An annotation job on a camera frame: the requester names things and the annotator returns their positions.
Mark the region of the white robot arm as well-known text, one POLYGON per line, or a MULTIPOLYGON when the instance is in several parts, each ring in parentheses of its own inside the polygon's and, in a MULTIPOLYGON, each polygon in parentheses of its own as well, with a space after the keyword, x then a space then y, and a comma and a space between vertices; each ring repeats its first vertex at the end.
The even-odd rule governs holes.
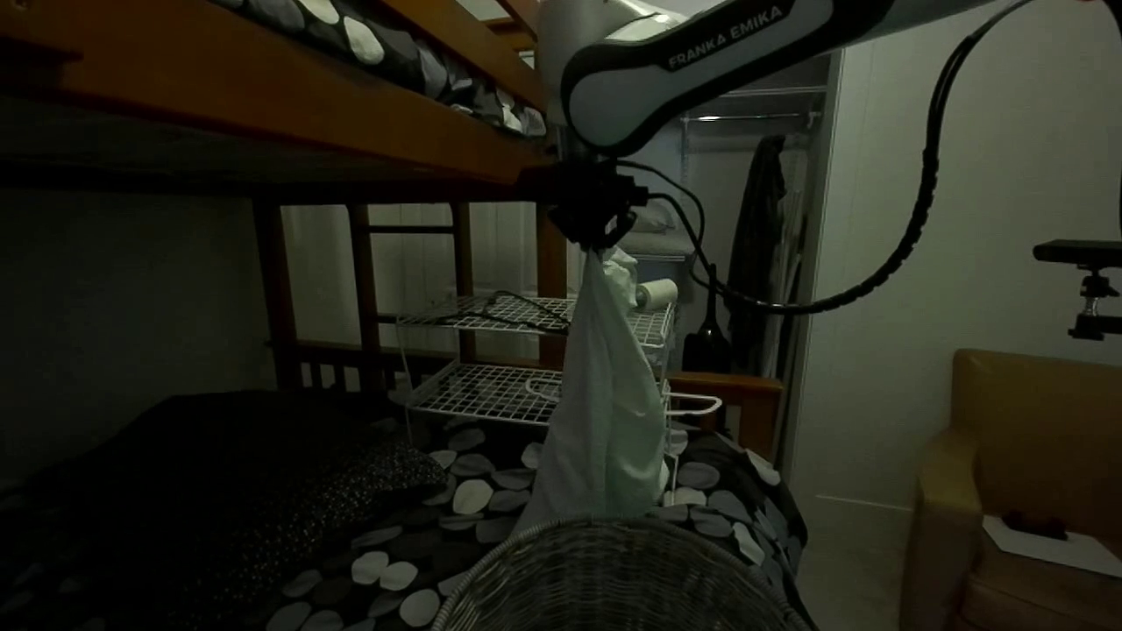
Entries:
POLYGON ((541 202, 566 240, 617 246, 644 188, 613 171, 666 121, 808 55, 919 29, 981 0, 541 0, 535 70, 562 166, 541 202))

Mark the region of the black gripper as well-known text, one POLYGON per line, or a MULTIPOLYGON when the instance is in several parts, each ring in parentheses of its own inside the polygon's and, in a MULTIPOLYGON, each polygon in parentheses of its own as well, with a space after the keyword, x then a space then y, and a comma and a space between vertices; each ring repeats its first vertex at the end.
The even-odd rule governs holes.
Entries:
POLYGON ((633 228, 633 211, 649 202, 649 188, 610 162, 550 166, 535 195, 554 228, 582 250, 617 246, 633 228))

